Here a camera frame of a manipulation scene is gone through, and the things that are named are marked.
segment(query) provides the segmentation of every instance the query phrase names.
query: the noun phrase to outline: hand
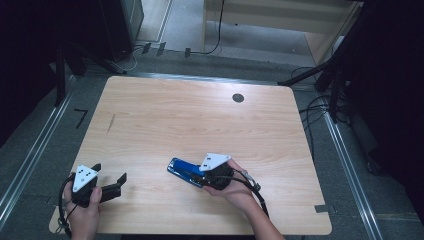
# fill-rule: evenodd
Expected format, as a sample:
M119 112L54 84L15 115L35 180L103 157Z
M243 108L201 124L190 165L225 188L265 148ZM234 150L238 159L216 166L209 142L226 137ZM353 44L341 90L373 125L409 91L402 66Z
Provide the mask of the hand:
M236 170L245 171L242 169L233 159L229 160L228 165ZM245 180L245 178L238 172L234 172L234 177ZM204 186L203 189L212 196L224 197L233 206L241 209L242 211L247 210L251 204L257 204L253 198L252 191L248 189L243 183L238 181L231 181L224 190L219 191L209 186Z
M71 202L72 184L73 182L68 182L64 189L65 201L69 202L66 205L66 212L69 216L72 239L94 239L100 220L99 203L102 199L102 189L100 187L93 189L90 196L90 204L87 208L77 206L74 209L75 204Z
M244 171L234 160L229 160L230 167ZM238 173L234 173L235 178L245 180L244 177ZM257 240L282 240L284 237L274 226L268 216L264 213L262 208L258 205L253 198L252 192L243 183L238 181L231 181L224 190L219 191L212 187L204 186L203 189L210 193L212 196L221 196L227 199L235 207L239 208L246 215L250 224L252 225L253 232Z

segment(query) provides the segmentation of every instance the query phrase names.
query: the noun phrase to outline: person's left hand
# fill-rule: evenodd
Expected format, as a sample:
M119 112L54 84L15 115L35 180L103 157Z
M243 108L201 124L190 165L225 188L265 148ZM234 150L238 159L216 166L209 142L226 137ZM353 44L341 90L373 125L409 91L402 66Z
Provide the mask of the person's left hand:
M90 204L87 208L77 206L71 202L73 182L68 182L64 189L66 212L71 225L72 239L94 239L99 227L100 210L99 204L102 199L102 188L95 187L90 196Z

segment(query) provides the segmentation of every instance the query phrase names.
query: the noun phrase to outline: black tape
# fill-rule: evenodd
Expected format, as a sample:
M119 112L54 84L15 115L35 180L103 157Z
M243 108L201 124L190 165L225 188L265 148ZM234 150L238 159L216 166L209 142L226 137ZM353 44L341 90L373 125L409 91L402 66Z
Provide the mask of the black tape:
M160 55L163 54L163 50L165 50L165 45L166 45L166 42L163 42L159 45L159 49L158 49L158 53L157 53L156 57L159 57Z
M188 58L188 57L190 57L190 53L191 53L191 48L186 48L186 51L185 51L185 58Z
M76 129L78 129L78 128L81 126L82 121L84 121L85 116L87 116L88 110L83 110L83 109L75 108L75 109L74 109L74 112L83 112L83 113L84 113L84 114L82 115L82 117L81 117L81 119L80 119L79 123L78 123L78 124L77 124L77 126L75 127Z
M330 205L316 205L315 211L317 213L322 213L322 212L328 212L329 214L336 213L336 210L334 209L334 207Z
M149 52L149 50L150 50L150 46L151 46L151 45L152 45L151 43L148 43L148 44L144 45L144 47L143 47L143 52L142 52L141 54L146 54L146 53L148 53L148 52Z

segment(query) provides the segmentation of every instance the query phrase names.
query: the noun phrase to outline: tabletop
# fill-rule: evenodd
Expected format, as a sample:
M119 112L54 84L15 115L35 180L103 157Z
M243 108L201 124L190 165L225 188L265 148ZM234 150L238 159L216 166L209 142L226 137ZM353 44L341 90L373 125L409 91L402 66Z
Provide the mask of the tabletop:
M248 170L282 234L331 232L328 213L315 210L325 202L288 87L111 77L72 171L101 163L98 186L128 175L122 196L103 203L100 233L253 234L224 199L167 171L174 157L200 164L206 153Z

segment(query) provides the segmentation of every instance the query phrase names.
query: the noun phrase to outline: finger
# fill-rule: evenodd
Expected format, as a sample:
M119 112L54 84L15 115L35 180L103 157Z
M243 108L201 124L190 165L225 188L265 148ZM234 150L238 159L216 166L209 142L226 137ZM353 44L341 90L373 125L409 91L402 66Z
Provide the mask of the finger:
M209 186L204 186L203 189L212 196L218 196L221 192L221 191L216 190L215 188L209 187Z
M244 171L244 169L240 167L240 165L238 165L236 161L234 161L233 159L228 160L227 163L230 167L234 168L235 170Z
M69 202L72 199L72 185L73 181L70 181L65 185L65 189L63 190L63 197L65 198L65 202Z
M92 213L99 212L99 204L102 199L102 188L95 187L90 196L90 204L88 205L89 211Z

